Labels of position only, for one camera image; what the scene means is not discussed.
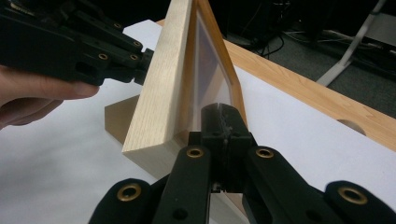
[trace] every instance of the wooden frame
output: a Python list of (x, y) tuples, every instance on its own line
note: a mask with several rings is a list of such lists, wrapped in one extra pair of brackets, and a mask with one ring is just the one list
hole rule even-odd
[[(106, 129), (124, 142), (126, 157), (161, 178), (188, 133), (200, 130), (201, 108), (212, 103), (233, 105), (247, 123), (241, 86), (207, 0), (173, 0), (137, 104), (133, 98), (107, 106)], [(124, 120), (133, 114), (129, 128), (116, 119), (120, 114)], [(239, 195), (217, 194), (211, 204), (219, 223), (248, 222)]]
[[(210, 46), (202, 45), (205, 36)], [(187, 145), (188, 132), (197, 128), (193, 121), (200, 108), (189, 102), (197, 101), (193, 91), (199, 91), (196, 75), (202, 74), (197, 69), (203, 57), (196, 52), (202, 48), (217, 54), (217, 73), (225, 75), (230, 103), (246, 120), (241, 87), (209, 4), (206, 0), (172, 1), (122, 150), (157, 178), (171, 171), (178, 151)], [(211, 100), (198, 99), (203, 104), (215, 103)]]

